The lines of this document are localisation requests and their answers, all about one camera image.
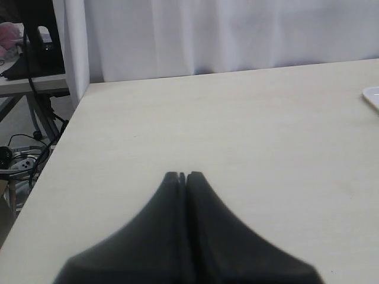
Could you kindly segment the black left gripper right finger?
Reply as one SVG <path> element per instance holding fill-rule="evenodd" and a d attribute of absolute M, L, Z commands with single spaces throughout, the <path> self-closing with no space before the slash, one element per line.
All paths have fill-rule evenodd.
<path fill-rule="evenodd" d="M 185 193 L 199 283 L 323 283 L 312 265 L 275 247 L 238 219 L 201 172 L 188 175 Z"/>

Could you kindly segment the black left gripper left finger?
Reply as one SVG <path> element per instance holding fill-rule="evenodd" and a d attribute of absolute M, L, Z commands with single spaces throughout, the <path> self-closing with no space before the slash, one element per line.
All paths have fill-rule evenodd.
<path fill-rule="evenodd" d="M 55 283 L 185 283 L 184 174 L 165 174 L 123 228 L 69 258 Z"/>

